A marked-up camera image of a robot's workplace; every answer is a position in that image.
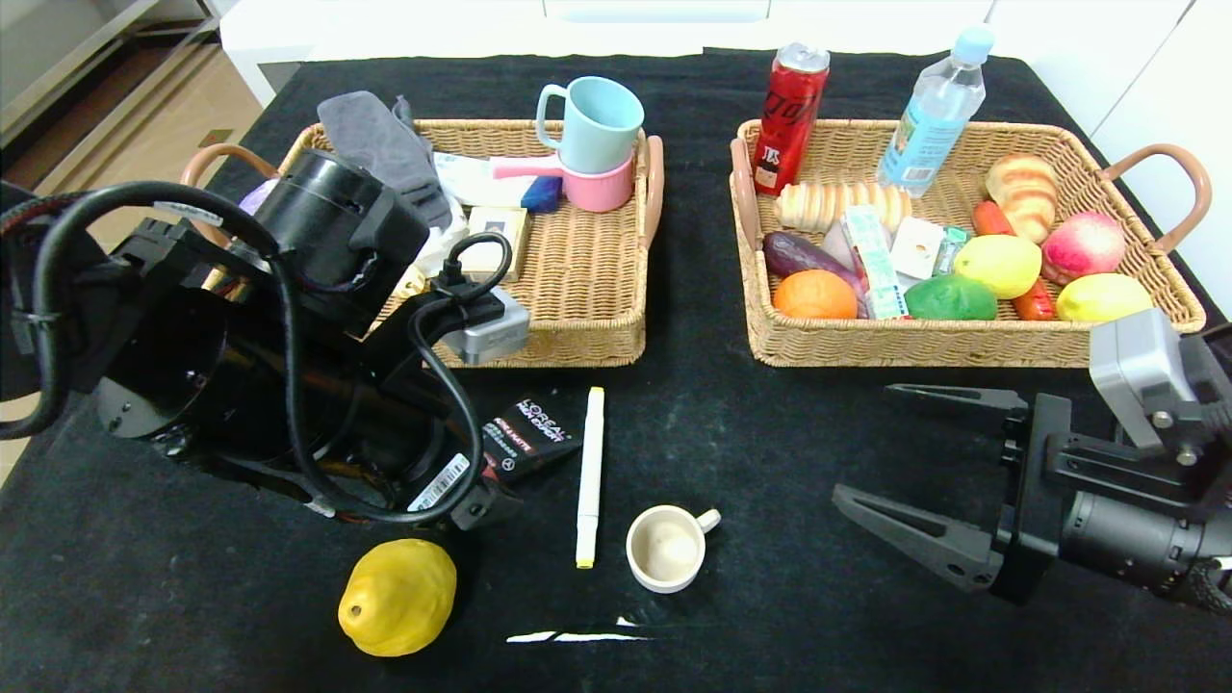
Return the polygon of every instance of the pink toy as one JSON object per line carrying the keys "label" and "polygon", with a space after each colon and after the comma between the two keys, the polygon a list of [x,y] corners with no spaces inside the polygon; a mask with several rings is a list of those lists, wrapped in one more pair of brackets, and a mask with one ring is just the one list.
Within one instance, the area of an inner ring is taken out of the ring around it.
{"label": "pink toy", "polygon": [[493,157],[493,178],[515,175],[551,175],[564,179],[564,196],[588,212],[610,212],[633,195],[633,155],[620,166],[601,174],[579,174],[564,168],[561,159],[551,157]]}

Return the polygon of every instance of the wicker basket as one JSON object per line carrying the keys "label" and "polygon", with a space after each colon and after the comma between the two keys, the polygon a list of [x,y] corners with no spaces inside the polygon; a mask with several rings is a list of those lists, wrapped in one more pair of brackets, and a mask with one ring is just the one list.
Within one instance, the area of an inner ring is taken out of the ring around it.
{"label": "wicker basket", "polygon": [[[870,180],[897,121],[817,121],[801,181]],[[768,275],[763,232],[777,231],[774,199],[754,195],[749,159],[760,121],[740,126],[732,141],[731,176],[736,236],[744,280],[749,345],[772,366],[1035,366],[1085,367],[1090,323],[1023,322],[1002,301],[994,322],[866,321],[788,318],[771,305],[777,279]],[[1058,218],[1094,210],[1126,229],[1129,252],[1120,271],[1140,280],[1181,333],[1196,332],[1206,314],[1168,259],[1168,252],[1205,215],[1210,205],[1206,171],[1188,152],[1165,144],[1142,149],[1100,170],[1072,133],[1018,123],[970,123],[936,182],[913,213],[933,222],[971,227],[971,210],[984,197],[983,180],[997,159],[1011,152],[1036,154],[1057,171]],[[1143,158],[1164,153],[1178,159],[1196,187],[1194,211],[1156,242],[1112,180]],[[804,233],[817,242],[821,234]],[[1048,287],[1056,297],[1057,286]]]}
{"label": "wicker basket", "polygon": [[[547,129],[559,133],[559,122]],[[467,157],[542,157],[535,121],[421,120],[415,129],[440,152]],[[331,150],[320,123],[309,126],[287,152],[280,171],[304,148]],[[638,133],[633,197],[596,215],[568,201],[551,215],[533,215],[526,265],[509,291],[531,313],[526,348],[480,367],[622,366],[646,349],[646,273],[663,205],[663,142]],[[402,302],[391,296],[381,311]],[[437,345],[452,367],[452,353]]]}

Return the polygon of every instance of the croissant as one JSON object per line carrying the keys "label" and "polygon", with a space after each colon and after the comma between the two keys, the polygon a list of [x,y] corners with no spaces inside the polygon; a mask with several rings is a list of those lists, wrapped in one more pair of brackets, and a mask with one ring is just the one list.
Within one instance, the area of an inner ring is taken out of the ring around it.
{"label": "croissant", "polygon": [[881,223],[892,233],[903,217],[912,216],[912,199],[902,187],[881,187],[875,182],[787,185],[775,201],[779,223],[801,231],[827,231],[843,217],[848,205],[872,205]]}
{"label": "croissant", "polygon": [[1002,157],[988,169],[988,196],[1000,206],[1014,233],[1044,243],[1057,217],[1057,174],[1030,154]]}

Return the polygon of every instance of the carrot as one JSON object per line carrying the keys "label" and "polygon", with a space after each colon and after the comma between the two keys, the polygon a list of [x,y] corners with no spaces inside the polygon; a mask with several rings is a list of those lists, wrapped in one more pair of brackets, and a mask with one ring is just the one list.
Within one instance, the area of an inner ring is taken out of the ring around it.
{"label": "carrot", "polygon": [[1048,289],[1044,286],[1042,279],[1035,280],[1026,293],[1014,298],[1014,311],[1024,321],[1057,319],[1057,308],[1052,305],[1052,297],[1048,296]]}
{"label": "carrot", "polygon": [[1007,234],[1014,236],[1014,227],[1009,224],[1009,219],[997,206],[997,202],[991,200],[976,205],[976,208],[971,212],[971,221],[976,224],[976,236],[995,236]]}

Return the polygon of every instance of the white marker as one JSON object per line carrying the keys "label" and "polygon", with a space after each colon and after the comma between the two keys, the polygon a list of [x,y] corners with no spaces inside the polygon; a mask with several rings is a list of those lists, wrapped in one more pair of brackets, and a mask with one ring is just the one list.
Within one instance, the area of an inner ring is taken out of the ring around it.
{"label": "white marker", "polygon": [[578,486],[579,568],[595,567],[595,534],[599,533],[599,480],[604,467],[604,388],[591,387],[586,402],[586,429],[582,440],[582,482]]}

